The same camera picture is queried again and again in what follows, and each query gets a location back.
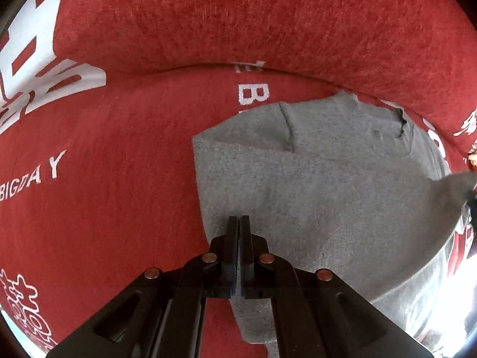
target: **black object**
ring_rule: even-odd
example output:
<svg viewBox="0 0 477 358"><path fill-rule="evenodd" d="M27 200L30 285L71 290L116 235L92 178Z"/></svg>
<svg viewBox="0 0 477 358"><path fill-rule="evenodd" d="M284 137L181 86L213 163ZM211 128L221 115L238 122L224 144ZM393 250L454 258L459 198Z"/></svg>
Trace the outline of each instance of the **black object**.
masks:
<svg viewBox="0 0 477 358"><path fill-rule="evenodd" d="M245 299L271 299L281 358L433 358L328 269L270 254L248 216L183 268L148 269L47 358L197 358L207 298L231 298L238 267Z"/></svg>

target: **gray t-shirt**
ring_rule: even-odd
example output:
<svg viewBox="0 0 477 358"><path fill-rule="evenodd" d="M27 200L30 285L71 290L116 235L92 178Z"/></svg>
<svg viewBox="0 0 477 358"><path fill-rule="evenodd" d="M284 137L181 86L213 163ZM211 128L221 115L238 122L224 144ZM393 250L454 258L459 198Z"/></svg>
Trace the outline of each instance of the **gray t-shirt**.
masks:
<svg viewBox="0 0 477 358"><path fill-rule="evenodd" d="M250 215L270 252L329 268L410 335L427 322L472 173L451 175L400 109L341 92L243 112L193 140L207 239ZM231 300L242 337L278 356L269 300Z"/></svg>

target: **gray shirt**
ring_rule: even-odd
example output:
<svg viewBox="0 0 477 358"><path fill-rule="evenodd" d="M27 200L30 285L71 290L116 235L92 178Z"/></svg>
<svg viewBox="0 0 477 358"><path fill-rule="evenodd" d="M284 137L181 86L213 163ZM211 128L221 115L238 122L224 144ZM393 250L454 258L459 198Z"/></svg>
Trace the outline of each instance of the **gray shirt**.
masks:
<svg viewBox="0 0 477 358"><path fill-rule="evenodd" d="M208 240L250 215L270 252L329 268L417 336L452 249L472 173L451 175L436 145L400 109L341 92L243 112L193 140ZM231 300L242 337L278 356L269 300Z"/></svg>

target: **copper screw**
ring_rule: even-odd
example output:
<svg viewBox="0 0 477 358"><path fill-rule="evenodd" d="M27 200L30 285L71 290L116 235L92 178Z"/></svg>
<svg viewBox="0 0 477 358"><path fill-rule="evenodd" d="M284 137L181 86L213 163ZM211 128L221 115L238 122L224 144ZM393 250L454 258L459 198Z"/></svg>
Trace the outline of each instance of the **copper screw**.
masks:
<svg viewBox="0 0 477 358"><path fill-rule="evenodd" d="M258 259L263 264L271 264L275 261L275 257L270 253L262 253Z"/></svg>
<svg viewBox="0 0 477 358"><path fill-rule="evenodd" d="M333 278L333 272L329 269L320 269L316 272L316 275L321 281L330 281Z"/></svg>
<svg viewBox="0 0 477 358"><path fill-rule="evenodd" d="M160 271L157 268L149 268L144 272L144 276L146 277L146 279L150 280L156 279L157 277L159 277L159 274Z"/></svg>
<svg viewBox="0 0 477 358"><path fill-rule="evenodd" d="M217 261L217 255L215 253L205 253L202 256L202 261L208 264L214 263Z"/></svg>

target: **red cloth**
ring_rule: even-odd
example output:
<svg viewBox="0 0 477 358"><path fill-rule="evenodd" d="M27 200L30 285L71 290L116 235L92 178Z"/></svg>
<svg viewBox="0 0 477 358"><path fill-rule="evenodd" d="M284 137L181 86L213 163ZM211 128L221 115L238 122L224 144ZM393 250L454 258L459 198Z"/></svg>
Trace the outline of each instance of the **red cloth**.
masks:
<svg viewBox="0 0 477 358"><path fill-rule="evenodd" d="M0 303L45 350L144 269L207 249L190 140L241 110L352 88L428 130L424 115L451 168L466 168L475 137L453 133L476 106L477 47L453 0L57 0L51 16L54 1L32 0L0 42ZM240 61L321 80L166 71ZM266 352L212 301L202 356Z"/></svg>

